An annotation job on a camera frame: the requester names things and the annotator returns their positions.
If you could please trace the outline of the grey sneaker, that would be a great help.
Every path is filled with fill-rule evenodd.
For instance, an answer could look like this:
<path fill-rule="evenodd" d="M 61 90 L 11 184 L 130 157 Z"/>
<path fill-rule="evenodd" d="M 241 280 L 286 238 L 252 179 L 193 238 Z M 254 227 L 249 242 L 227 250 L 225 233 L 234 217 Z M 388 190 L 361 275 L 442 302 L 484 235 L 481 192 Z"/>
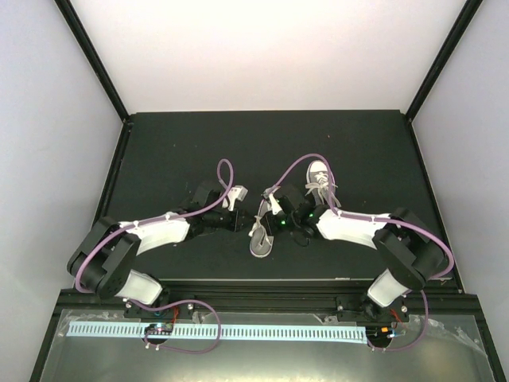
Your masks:
<path fill-rule="evenodd" d="M 262 200 L 258 212 L 254 216 L 255 222 L 249 232 L 250 252 L 258 259 L 267 257 L 273 248 L 274 238 L 267 232 L 267 228 L 262 224 L 262 219 L 268 217 L 272 213 L 270 202 Z"/>
<path fill-rule="evenodd" d="M 340 208 L 336 197 L 336 184 L 324 162 L 316 160 L 309 164 L 306 172 L 306 195 L 311 196 L 315 205 L 327 205 L 330 201 Z"/>

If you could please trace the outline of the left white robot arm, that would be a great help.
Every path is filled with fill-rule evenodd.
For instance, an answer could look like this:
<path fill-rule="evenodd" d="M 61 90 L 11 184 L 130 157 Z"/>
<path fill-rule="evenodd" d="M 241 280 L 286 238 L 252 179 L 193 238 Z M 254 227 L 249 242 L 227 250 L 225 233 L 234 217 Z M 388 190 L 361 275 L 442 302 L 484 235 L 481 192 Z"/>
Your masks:
<path fill-rule="evenodd" d="M 169 312 L 171 299 L 162 293 L 163 286 L 156 278 L 134 269 L 136 258 L 217 229 L 244 229 L 255 221 L 246 210 L 235 206 L 246 195 L 246 187 L 235 185 L 221 197 L 215 184 L 204 182 L 176 212 L 132 222 L 101 218 L 68 261 L 67 271 L 87 293 L 101 299 L 135 300 L 152 317 L 163 317 Z"/>

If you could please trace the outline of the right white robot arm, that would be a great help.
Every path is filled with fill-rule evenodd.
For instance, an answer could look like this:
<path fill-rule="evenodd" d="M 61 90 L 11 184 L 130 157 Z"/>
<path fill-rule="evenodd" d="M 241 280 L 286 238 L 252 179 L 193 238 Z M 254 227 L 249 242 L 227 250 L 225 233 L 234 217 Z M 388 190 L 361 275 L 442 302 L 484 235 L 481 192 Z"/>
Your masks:
<path fill-rule="evenodd" d="M 423 290 L 453 267 L 451 250 L 407 209 L 375 215 L 348 212 L 314 204 L 292 185 L 267 189 L 262 198 L 250 233 L 256 257 L 268 256 L 275 236 L 284 231 L 303 247 L 312 239 L 339 240 L 377 251 L 384 270 L 361 302 L 363 315 L 372 321 L 386 316 L 398 298 Z"/>

